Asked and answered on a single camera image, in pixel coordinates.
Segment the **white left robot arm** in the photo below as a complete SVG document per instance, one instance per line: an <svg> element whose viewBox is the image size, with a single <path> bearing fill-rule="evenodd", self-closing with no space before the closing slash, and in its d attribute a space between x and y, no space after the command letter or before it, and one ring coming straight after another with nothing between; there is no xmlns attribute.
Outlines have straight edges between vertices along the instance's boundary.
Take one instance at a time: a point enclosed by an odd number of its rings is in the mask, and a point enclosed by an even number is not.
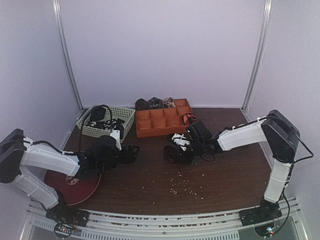
<svg viewBox="0 0 320 240"><path fill-rule="evenodd" d="M0 142L0 181L16 186L61 222L67 222L72 211L62 193L46 185L29 167L86 180L99 177L119 164L134 163L139 151L137 145L122 145L115 131L97 138L85 151L72 152L60 150L45 140L33 141L16 128Z"/></svg>

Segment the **red navy striped tie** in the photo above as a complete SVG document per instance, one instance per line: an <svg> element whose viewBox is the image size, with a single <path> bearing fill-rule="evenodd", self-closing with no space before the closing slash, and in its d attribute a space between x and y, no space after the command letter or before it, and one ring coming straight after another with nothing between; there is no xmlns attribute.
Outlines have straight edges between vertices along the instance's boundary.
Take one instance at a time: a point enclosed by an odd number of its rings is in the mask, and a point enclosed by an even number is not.
<svg viewBox="0 0 320 240"><path fill-rule="evenodd" d="M179 150L173 146L165 146L163 148L163 158L172 164L179 164L182 162Z"/></svg>

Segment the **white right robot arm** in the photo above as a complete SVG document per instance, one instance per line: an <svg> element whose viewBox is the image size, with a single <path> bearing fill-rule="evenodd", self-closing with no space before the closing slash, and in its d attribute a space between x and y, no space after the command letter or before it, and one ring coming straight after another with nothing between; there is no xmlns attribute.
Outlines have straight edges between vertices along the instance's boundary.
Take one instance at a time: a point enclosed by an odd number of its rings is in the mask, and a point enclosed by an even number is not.
<svg viewBox="0 0 320 240"><path fill-rule="evenodd" d="M215 156L251 145L267 145L273 160L269 180L256 210L259 220L268 220L291 180L300 132L278 110L238 126L226 127L213 134L202 121L186 129L188 137L176 135L173 143L179 147L183 162L202 155Z"/></svg>

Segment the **orange wooden divider tray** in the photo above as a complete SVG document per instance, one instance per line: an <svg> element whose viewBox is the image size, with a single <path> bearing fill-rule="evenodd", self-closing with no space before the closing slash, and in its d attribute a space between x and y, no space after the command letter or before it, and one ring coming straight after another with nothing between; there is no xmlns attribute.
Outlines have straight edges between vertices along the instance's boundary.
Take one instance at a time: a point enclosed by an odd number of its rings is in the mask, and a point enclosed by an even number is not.
<svg viewBox="0 0 320 240"><path fill-rule="evenodd" d="M193 113L185 98L174 99L175 107L137 110L135 112L136 135L138 138L165 136L185 133L188 125L183 125L181 116Z"/></svg>

